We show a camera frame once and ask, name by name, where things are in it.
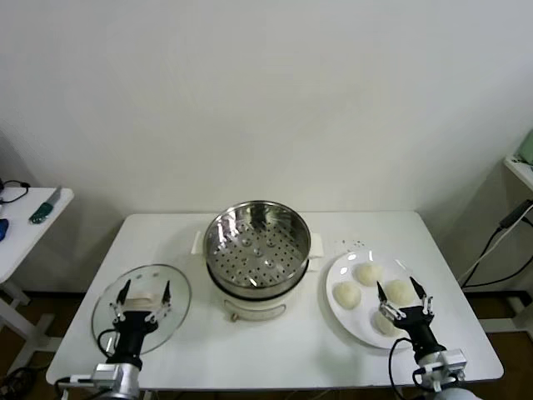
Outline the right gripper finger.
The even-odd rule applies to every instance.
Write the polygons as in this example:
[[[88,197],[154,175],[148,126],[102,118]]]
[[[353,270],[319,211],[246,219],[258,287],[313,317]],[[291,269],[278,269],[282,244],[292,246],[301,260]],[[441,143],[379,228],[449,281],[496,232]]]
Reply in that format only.
[[[379,311],[389,321],[400,321],[405,318],[405,314],[399,309],[393,306],[386,297],[385,291],[380,282],[376,282],[378,298],[379,298]]]
[[[410,281],[416,292],[417,297],[422,302],[422,313],[425,315],[433,315],[434,314],[432,310],[433,297],[428,296],[426,293],[426,290],[413,277],[410,277]]]

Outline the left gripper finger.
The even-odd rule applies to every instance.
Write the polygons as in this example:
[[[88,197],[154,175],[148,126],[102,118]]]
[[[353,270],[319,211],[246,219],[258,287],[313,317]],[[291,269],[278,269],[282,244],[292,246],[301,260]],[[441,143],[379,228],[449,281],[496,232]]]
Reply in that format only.
[[[171,288],[170,288],[170,281],[167,280],[166,286],[162,294],[161,301],[152,308],[148,316],[145,317],[145,321],[146,322],[160,322],[163,318],[165,318],[171,310],[171,306],[172,306],[171,299],[172,299],[172,294],[171,294]]]
[[[112,315],[113,322],[124,322],[127,314],[131,312],[126,307],[127,294],[131,285],[131,280],[128,279],[122,289],[118,292],[116,300],[109,303],[109,311]]]

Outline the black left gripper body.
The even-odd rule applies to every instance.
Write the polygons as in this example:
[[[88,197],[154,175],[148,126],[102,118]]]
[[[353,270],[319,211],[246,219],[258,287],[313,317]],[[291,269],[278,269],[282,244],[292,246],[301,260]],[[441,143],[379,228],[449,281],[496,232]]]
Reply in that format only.
[[[145,336],[155,332],[159,324],[150,312],[125,312],[124,320],[113,324],[118,332],[118,343],[108,363],[139,363]]]

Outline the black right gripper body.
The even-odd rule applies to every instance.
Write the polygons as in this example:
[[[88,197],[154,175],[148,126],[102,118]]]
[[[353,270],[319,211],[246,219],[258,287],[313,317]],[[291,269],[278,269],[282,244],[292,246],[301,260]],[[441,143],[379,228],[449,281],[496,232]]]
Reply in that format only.
[[[431,331],[430,325],[434,317],[432,314],[424,313],[422,306],[404,307],[400,312],[403,315],[393,324],[408,333],[416,357],[425,357],[444,350]]]

